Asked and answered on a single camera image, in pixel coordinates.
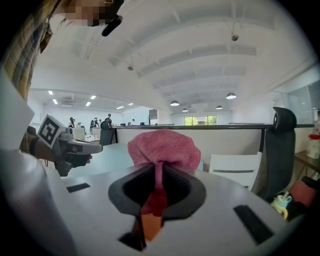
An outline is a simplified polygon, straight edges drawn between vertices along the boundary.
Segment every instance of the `white table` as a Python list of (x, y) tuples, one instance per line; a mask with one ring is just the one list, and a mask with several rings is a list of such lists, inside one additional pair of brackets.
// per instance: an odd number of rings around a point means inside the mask
[[(134, 162), (129, 155), (128, 146), (117, 143), (104, 146), (101, 153), (92, 155), (90, 164), (71, 169), (65, 179), (103, 174), (132, 166)], [(203, 166), (204, 163), (201, 160), (198, 169), (203, 171)]]

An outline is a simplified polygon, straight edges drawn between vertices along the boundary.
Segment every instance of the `orange object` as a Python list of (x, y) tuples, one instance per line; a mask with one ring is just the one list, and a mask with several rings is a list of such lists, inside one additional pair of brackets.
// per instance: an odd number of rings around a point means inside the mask
[(162, 217), (152, 214), (141, 215), (144, 238), (152, 241), (162, 228)]

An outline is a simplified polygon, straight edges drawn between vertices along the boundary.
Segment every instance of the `yellow toy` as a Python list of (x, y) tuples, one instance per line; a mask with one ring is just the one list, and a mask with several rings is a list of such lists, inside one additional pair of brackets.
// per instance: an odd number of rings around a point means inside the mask
[(274, 198), (271, 206), (275, 208), (278, 213), (283, 214), (283, 218), (286, 220), (288, 218), (288, 210), (286, 209), (288, 204), (292, 201), (292, 197), (288, 196), (289, 192), (285, 192), (284, 195), (278, 195)]

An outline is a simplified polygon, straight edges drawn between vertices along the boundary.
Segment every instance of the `black office chair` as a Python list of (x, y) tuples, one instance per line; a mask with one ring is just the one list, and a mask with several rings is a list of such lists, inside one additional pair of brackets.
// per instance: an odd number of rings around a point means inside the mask
[(114, 138), (115, 130), (110, 127), (108, 123), (109, 120), (103, 121), (101, 123), (101, 132), (100, 132), (100, 145), (107, 146), (112, 144), (112, 140)]
[(266, 184), (258, 196), (270, 202), (292, 178), (295, 160), (297, 119), (286, 108), (274, 107), (273, 127), (265, 132)]

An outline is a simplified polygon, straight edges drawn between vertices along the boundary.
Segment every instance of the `headrest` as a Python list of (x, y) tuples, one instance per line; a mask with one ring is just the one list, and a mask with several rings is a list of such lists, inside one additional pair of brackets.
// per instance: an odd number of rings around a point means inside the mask
[(273, 127), (275, 133), (285, 133), (293, 131), (297, 126), (295, 114), (287, 108), (274, 106), (275, 110)]
[(103, 121), (100, 125), (102, 130), (110, 130), (111, 127), (111, 120)]

